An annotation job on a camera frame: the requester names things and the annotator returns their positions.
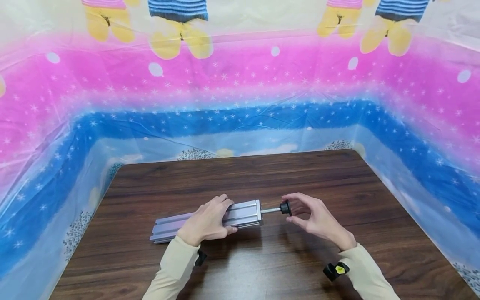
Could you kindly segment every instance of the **striped blue shirt print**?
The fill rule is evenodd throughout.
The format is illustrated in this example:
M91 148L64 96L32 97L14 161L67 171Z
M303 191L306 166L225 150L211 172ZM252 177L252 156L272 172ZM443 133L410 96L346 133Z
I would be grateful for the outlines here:
M206 0L148 0L151 16L178 22L199 18L208 20Z
M430 0L381 0L377 12L422 16Z

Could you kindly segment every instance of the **beige sleeve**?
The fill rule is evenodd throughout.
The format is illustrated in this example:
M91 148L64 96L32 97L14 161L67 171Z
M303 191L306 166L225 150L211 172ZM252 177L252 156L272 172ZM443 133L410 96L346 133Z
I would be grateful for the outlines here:
M339 253L350 271L347 276L364 300L400 300L392 286L386 281L382 271L365 248L357 244L355 248Z
M181 238L175 237L165 250L160 262L160 270L148 287L143 300L176 299L190 279L199 248L200 246L190 246Z

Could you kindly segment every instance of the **black knob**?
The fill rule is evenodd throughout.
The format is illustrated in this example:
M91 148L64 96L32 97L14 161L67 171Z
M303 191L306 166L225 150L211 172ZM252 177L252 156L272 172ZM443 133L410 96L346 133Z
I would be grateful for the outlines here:
M289 214L292 215L292 210L290 209L290 201L286 200L285 202L282 202L280 204L280 211L283 214Z

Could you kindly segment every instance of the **wrist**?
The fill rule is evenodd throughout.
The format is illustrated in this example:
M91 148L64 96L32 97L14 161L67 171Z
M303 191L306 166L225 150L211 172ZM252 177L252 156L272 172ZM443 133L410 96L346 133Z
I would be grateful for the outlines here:
M184 230L183 228L179 229L177 236L181 238L187 245L193 247L198 247L203 241L203 238L200 235L194 232L189 232L188 230Z
M345 228L342 228L342 230L336 233L330 240L340 249L341 252L353 249L357 246L357 241L355 240L353 233Z

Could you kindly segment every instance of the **black wrist strap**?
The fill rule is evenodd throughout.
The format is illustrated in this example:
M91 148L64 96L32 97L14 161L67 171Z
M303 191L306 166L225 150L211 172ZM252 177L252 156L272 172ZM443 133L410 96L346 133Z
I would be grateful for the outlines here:
M198 258L195 261L195 266L200 267L203 265L205 259L207 259L207 255L201 250L197 251L197 254L198 254Z
M334 281L339 278L340 275L346 274L350 271L350 268L343 262L339 262L336 265L328 264L324 268L324 274L328 277L330 281Z

